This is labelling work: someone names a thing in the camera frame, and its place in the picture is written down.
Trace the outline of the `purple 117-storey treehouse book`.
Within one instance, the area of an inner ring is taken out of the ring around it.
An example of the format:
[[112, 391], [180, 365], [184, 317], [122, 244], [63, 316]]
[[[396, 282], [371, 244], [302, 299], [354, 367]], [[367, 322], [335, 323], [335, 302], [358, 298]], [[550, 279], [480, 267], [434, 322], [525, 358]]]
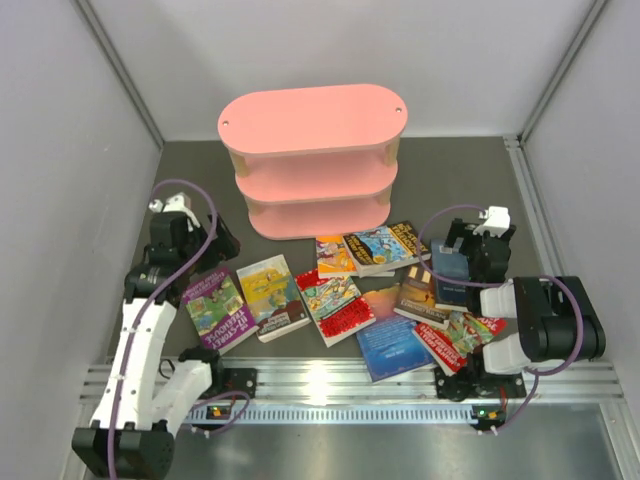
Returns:
[[220, 354], [258, 331], [258, 324], [226, 267], [191, 284], [182, 302], [202, 345]]

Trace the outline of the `yellow Brideshead Revisited book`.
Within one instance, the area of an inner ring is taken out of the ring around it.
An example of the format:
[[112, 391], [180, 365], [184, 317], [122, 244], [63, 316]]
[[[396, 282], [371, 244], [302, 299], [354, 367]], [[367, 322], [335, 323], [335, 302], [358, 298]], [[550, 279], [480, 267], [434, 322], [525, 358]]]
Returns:
[[280, 254], [236, 271], [244, 299], [268, 343], [311, 322], [285, 257]]

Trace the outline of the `169-storey treehouse book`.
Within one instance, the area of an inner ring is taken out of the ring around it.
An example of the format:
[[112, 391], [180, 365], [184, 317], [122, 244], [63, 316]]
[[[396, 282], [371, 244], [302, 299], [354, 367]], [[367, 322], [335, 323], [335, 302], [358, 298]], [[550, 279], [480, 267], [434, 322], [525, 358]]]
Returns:
[[409, 221], [350, 233], [343, 236], [343, 241], [359, 277], [395, 271], [431, 258], [431, 251]]

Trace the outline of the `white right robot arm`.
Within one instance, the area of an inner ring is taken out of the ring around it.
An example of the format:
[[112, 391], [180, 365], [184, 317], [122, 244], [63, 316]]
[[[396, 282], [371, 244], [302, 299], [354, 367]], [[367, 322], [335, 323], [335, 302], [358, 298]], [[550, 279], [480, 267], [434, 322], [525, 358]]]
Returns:
[[477, 317], [513, 320], [515, 333], [463, 354], [460, 371], [439, 367], [436, 391], [441, 399], [510, 400], [527, 394], [522, 373], [534, 363], [595, 360], [606, 349], [606, 335], [582, 281], [576, 276], [507, 278], [509, 221], [452, 221], [444, 242], [465, 256], [468, 271], [461, 280], [467, 305]]

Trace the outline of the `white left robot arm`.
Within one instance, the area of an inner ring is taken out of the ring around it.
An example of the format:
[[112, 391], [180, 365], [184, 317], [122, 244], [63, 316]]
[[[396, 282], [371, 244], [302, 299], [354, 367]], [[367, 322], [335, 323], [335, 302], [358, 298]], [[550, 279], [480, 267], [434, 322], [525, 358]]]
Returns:
[[124, 280], [122, 326], [111, 372], [88, 426], [71, 446], [102, 479], [163, 479], [180, 426], [203, 395], [225, 388], [217, 351], [187, 349], [170, 380], [155, 387], [164, 343], [189, 280], [236, 257], [239, 241], [218, 215], [204, 228], [182, 211], [156, 213], [151, 241]]

